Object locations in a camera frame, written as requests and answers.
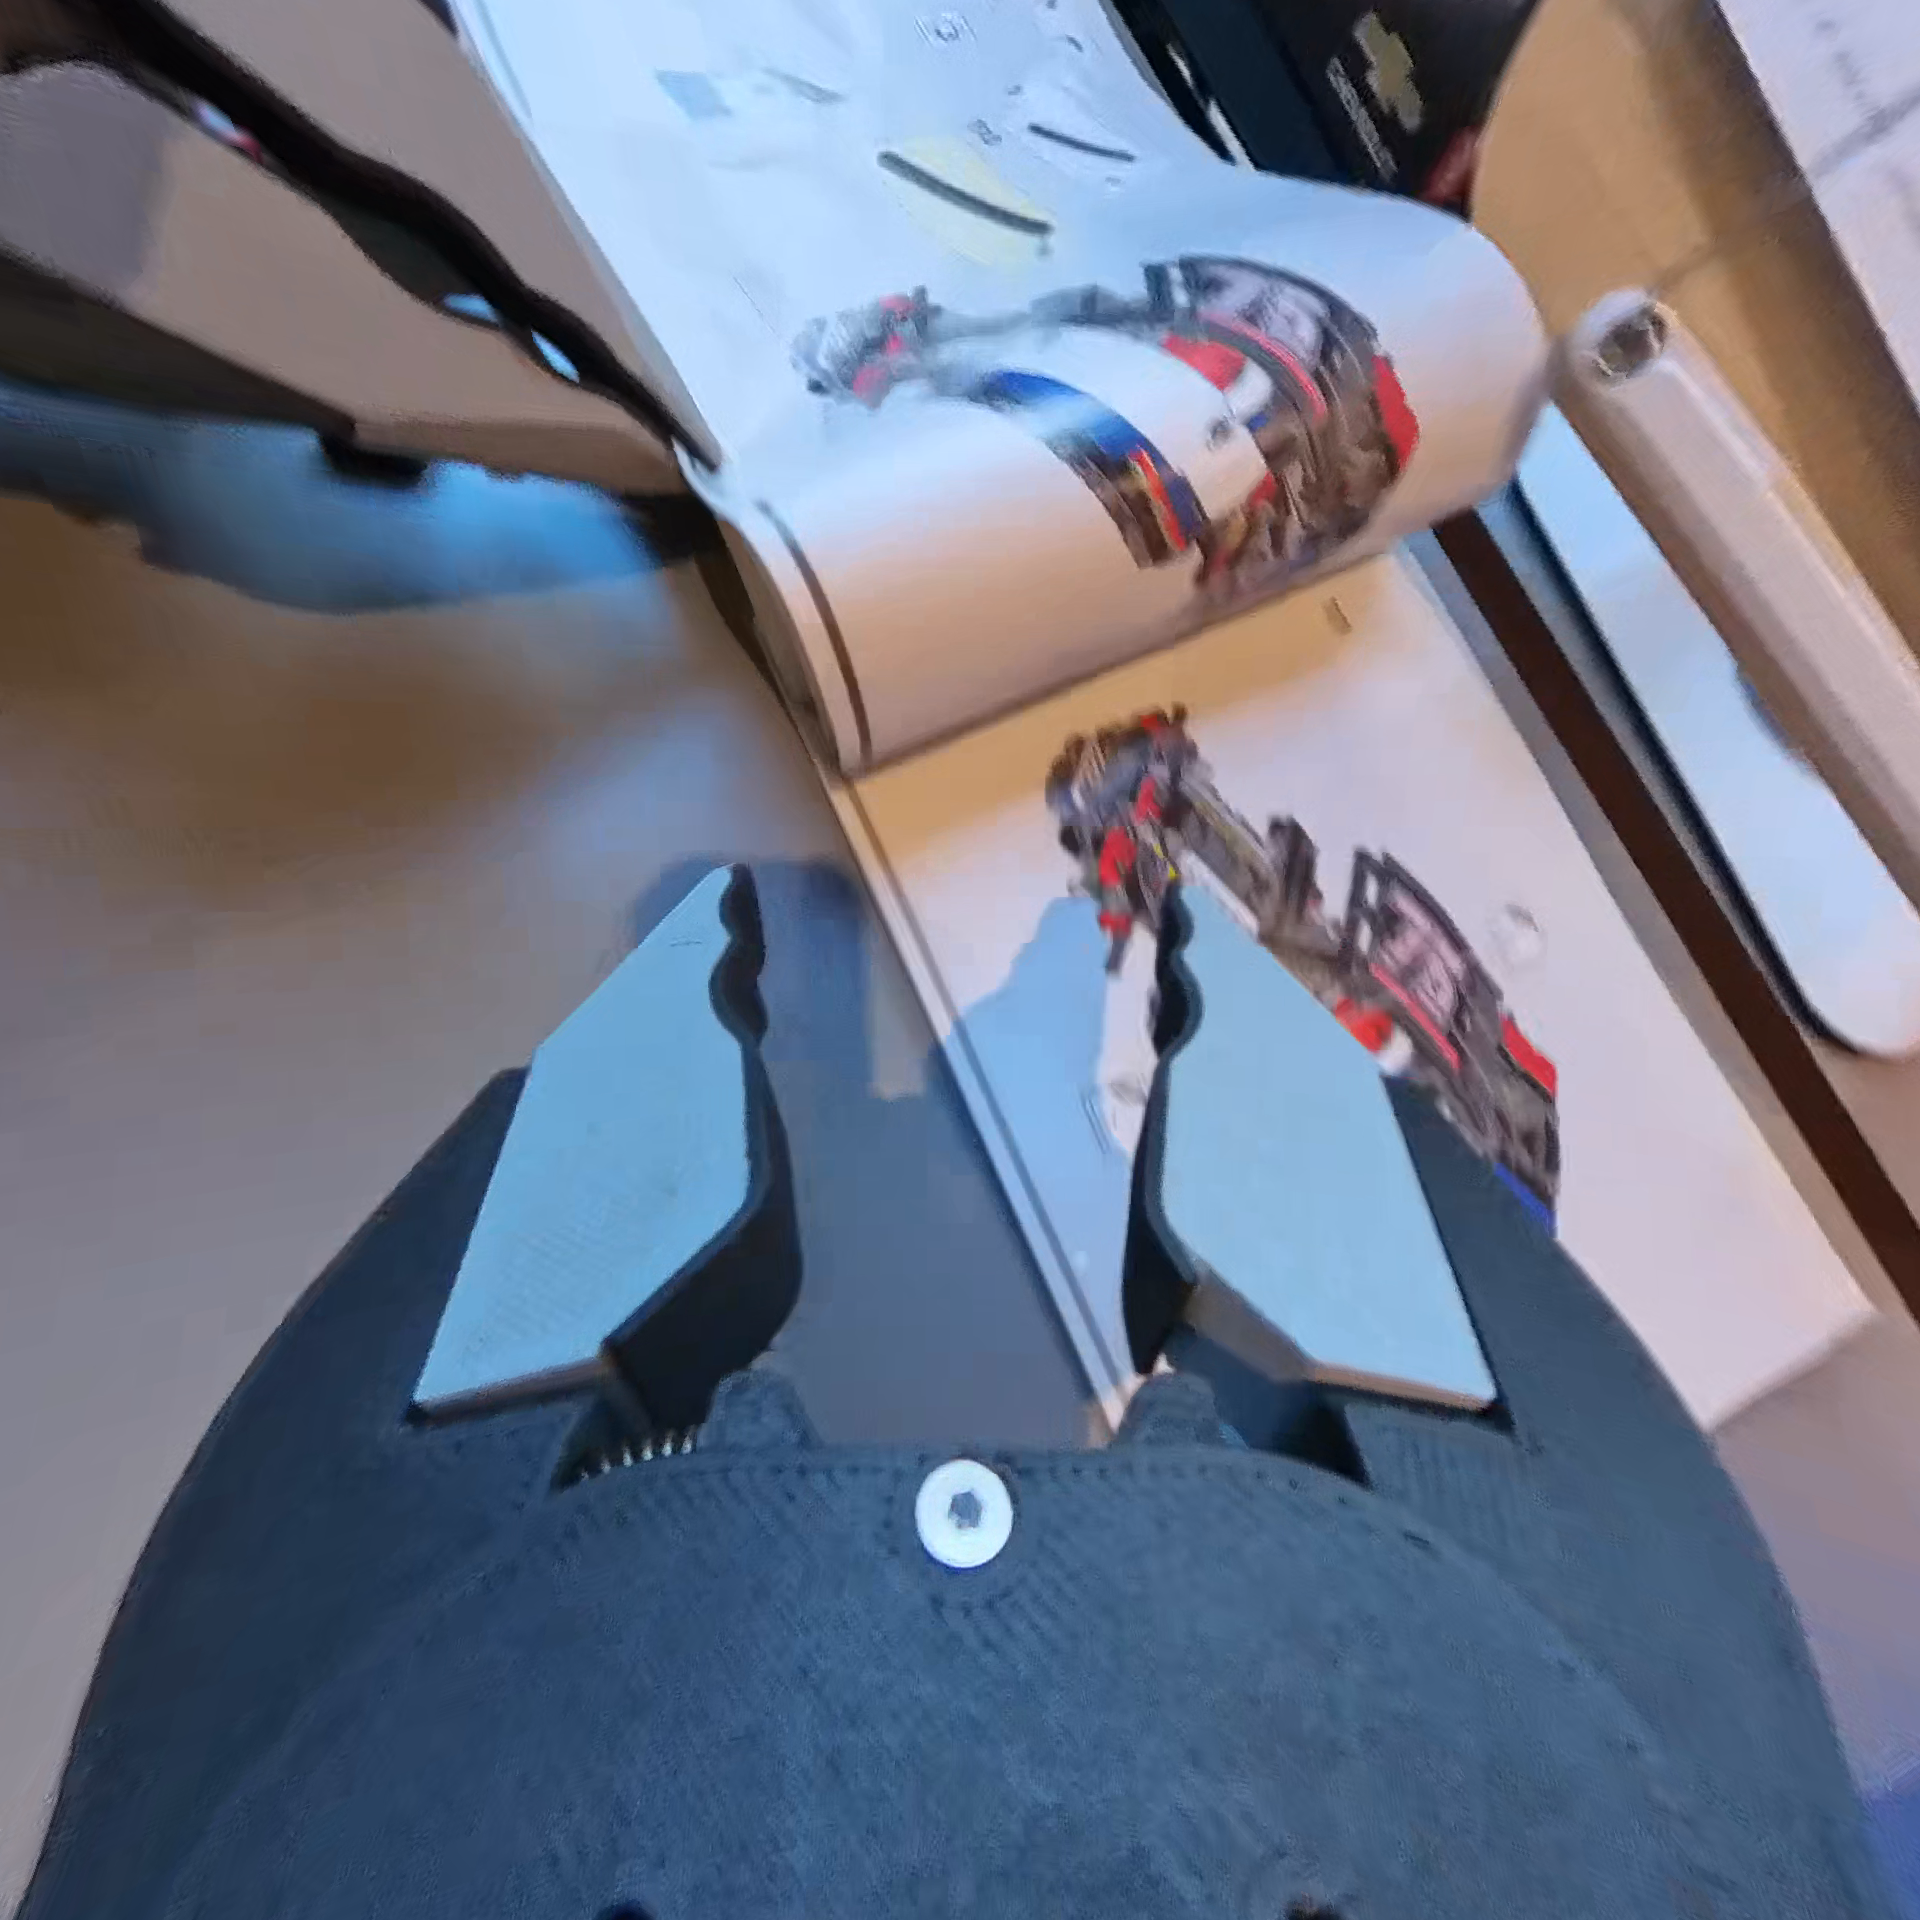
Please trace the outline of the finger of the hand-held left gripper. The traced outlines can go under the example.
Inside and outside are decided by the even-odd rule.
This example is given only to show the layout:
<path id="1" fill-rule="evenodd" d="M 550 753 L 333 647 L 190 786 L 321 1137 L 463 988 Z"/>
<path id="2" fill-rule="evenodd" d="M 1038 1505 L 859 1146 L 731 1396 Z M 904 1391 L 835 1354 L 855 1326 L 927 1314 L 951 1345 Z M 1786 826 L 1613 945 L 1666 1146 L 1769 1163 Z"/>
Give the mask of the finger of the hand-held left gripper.
<path id="1" fill-rule="evenodd" d="M 661 430 L 406 292 L 317 202 L 97 63 L 3 84 L 6 382 L 614 497 Z"/>
<path id="2" fill-rule="evenodd" d="M 101 5 L 142 78 L 254 140 L 432 321 L 659 446 L 702 417 L 453 5 Z"/>

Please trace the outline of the black box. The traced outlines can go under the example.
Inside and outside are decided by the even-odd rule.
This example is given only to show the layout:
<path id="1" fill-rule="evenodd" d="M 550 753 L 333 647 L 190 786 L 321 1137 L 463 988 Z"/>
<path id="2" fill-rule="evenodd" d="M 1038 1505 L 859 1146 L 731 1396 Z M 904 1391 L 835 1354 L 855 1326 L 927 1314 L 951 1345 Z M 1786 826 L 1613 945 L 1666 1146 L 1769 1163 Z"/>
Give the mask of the black box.
<path id="1" fill-rule="evenodd" d="M 1117 3 L 1216 153 L 1466 212 L 1535 3 Z"/>

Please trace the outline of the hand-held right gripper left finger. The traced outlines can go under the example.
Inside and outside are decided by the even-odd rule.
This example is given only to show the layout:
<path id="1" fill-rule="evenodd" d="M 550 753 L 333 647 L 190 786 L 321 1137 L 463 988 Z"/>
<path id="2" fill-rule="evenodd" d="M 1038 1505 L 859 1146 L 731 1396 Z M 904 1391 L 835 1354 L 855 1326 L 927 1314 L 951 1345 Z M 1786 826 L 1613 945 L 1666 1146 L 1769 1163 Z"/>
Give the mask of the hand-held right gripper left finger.
<path id="1" fill-rule="evenodd" d="M 801 1295 L 801 1214 L 763 957 L 755 875 L 714 868 L 535 1050 L 417 1417 L 585 1389 L 659 1443 L 774 1347 Z"/>

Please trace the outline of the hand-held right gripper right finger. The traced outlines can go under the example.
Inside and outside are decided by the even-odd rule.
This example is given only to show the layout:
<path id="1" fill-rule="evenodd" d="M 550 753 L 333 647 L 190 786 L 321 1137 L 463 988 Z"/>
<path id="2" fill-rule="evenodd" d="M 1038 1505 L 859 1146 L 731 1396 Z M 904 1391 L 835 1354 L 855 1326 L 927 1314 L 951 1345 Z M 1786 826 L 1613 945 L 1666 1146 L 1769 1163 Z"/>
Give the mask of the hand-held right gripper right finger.
<path id="1" fill-rule="evenodd" d="M 1273 1385 L 1488 1411 L 1497 1378 L 1375 1059 L 1209 894 L 1160 935 L 1121 1310 Z"/>

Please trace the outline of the illustrated instruction booklet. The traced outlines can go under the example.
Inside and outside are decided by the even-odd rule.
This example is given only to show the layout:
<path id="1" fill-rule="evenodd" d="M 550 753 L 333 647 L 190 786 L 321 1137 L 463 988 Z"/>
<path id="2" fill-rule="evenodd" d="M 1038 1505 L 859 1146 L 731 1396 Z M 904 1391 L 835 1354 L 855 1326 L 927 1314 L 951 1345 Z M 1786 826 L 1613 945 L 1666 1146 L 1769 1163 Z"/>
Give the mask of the illustrated instruction booklet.
<path id="1" fill-rule="evenodd" d="M 1095 1399 L 1209 892 L 1717 1427 L 1873 1319 L 1408 548 L 1546 338 L 1448 212 L 1223 161 L 1104 5 L 455 5 L 702 417 L 832 809 Z"/>

